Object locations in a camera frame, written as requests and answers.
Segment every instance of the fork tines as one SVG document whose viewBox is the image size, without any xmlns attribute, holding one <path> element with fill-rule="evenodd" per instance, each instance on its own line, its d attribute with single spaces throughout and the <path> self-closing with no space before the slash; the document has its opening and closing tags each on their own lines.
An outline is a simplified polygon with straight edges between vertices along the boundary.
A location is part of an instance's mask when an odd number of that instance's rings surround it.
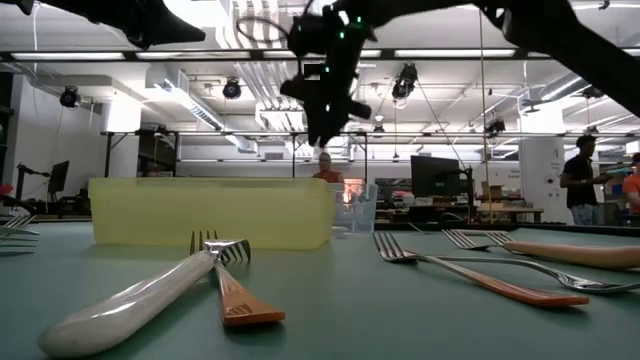
<svg viewBox="0 0 640 360">
<path fill-rule="evenodd" d="M 15 216 L 11 220 L 7 221 L 4 226 L 0 227 L 0 249 L 1 248 L 32 248 L 36 247 L 35 245 L 19 245 L 6 242 L 18 242 L 18 241 L 29 241 L 36 242 L 37 239 L 21 239 L 11 237 L 11 233 L 3 232 L 2 229 L 22 229 L 27 226 L 33 219 L 35 215 L 20 215 Z M 25 255 L 25 254 L 33 254 L 33 251 L 2 251 L 0 255 L 2 256 L 10 256 L 10 255 Z"/>
<path fill-rule="evenodd" d="M 476 246 L 471 239 L 457 230 L 442 230 L 442 233 L 461 249 L 468 249 Z"/>
<path fill-rule="evenodd" d="M 385 259 L 400 258 L 404 254 L 400 244 L 396 241 L 395 237 L 391 233 L 387 232 L 374 232 L 373 240 L 376 244 L 376 248 L 380 255 Z"/>
<path fill-rule="evenodd" d="M 211 233 L 207 230 L 207 238 L 204 239 L 203 232 L 200 231 L 198 235 L 198 239 L 196 240 L 196 232 L 191 232 L 191 247 L 189 250 L 189 254 L 194 254 L 197 251 L 205 250 L 205 243 L 210 240 L 218 240 L 218 233 L 214 230 L 213 236 L 211 239 Z M 222 262 L 233 263 L 233 262 L 243 262 L 243 261 L 251 261 L 251 250 L 249 248 L 249 244 L 246 240 L 236 241 L 230 243 L 227 246 L 221 247 L 218 249 L 220 252 L 220 258 Z"/>
<path fill-rule="evenodd" d="M 476 243 L 474 243 L 473 240 L 471 240 L 465 233 L 485 235 L 498 245 L 504 245 L 507 242 L 515 241 L 507 232 L 504 231 L 442 230 L 442 233 L 461 249 L 476 247 Z"/>
</svg>

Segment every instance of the green table surface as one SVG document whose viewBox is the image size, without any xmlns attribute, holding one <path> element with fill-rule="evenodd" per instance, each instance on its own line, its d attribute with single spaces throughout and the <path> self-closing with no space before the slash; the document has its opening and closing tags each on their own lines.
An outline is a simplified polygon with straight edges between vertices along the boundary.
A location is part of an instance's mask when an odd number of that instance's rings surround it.
<svg viewBox="0 0 640 360">
<path fill-rule="evenodd" d="M 89 223 L 40 224 L 37 253 L 0 257 L 0 359 L 46 359 L 36 339 L 48 325 L 169 267 L 184 248 L 96 246 Z M 516 240 L 629 245 L 640 239 L 520 229 Z M 514 257 L 456 249 L 439 233 L 396 233 L 431 254 Z M 484 243 L 481 238 L 474 238 Z M 544 264 L 602 281 L 640 281 L 634 271 Z M 569 293 L 550 277 L 509 265 L 460 263 L 502 280 Z M 287 312 L 280 325 L 225 329 L 215 275 L 206 277 L 121 345 L 95 359 L 637 359 L 640 294 L 591 296 L 591 304 L 542 309 L 480 288 L 431 264 L 383 262 L 371 239 L 307 252 L 254 251 L 230 272 Z"/>
</svg>

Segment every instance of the cardboard box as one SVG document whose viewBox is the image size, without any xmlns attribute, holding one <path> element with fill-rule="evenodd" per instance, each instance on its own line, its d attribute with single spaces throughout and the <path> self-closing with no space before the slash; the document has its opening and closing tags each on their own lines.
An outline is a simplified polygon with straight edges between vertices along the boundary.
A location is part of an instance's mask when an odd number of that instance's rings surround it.
<svg viewBox="0 0 640 360">
<path fill-rule="evenodd" d="M 502 197 L 502 186 L 503 185 L 491 185 L 489 186 L 489 182 L 482 182 L 482 196 L 488 200 L 489 193 L 491 193 L 491 198 L 501 198 Z"/>
</svg>

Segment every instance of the fork handle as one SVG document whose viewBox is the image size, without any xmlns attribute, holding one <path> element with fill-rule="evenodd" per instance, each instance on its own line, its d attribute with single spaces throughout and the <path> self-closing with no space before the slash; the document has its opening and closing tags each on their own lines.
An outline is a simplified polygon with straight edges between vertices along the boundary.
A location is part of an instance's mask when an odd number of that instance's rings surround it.
<svg viewBox="0 0 640 360">
<path fill-rule="evenodd" d="M 528 255 L 604 269 L 640 268 L 640 246 L 585 247 L 509 241 L 504 244 L 504 248 Z"/>
<path fill-rule="evenodd" d="M 38 346 L 54 358 L 76 358 L 109 349 L 135 333 L 213 268 L 207 252 L 73 314 L 46 329 Z"/>
<path fill-rule="evenodd" d="M 586 296 L 577 295 L 563 295 L 554 294 L 535 289 L 529 289 L 525 287 L 509 284 L 504 281 L 500 281 L 491 276 L 477 273 L 473 270 L 469 270 L 462 266 L 452 264 L 450 262 L 440 260 L 433 256 L 418 255 L 418 258 L 423 261 L 430 262 L 432 264 L 439 265 L 445 269 L 451 270 L 454 273 L 467 278 L 474 283 L 489 289 L 502 296 L 514 299 L 526 304 L 545 307 L 560 307 L 560 306 L 572 306 L 572 305 L 584 305 L 589 303 L 589 298 Z"/>
<path fill-rule="evenodd" d="M 265 304 L 229 274 L 221 261 L 215 263 L 220 284 L 220 310 L 225 326 L 237 326 L 282 321 L 283 311 Z"/>
</svg>

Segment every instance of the translucent container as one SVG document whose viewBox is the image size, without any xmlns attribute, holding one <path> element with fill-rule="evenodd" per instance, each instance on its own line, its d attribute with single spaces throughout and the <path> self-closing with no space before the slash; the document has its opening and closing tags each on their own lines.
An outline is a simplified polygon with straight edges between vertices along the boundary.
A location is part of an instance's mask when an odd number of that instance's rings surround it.
<svg viewBox="0 0 640 360">
<path fill-rule="evenodd" d="M 333 236 L 370 236 L 376 219 L 378 185 L 329 184 L 335 194 Z"/>
<path fill-rule="evenodd" d="M 191 232 L 255 249 L 314 249 L 331 237 L 335 196 L 319 179 L 92 179 L 97 244 L 184 245 Z"/>
</svg>

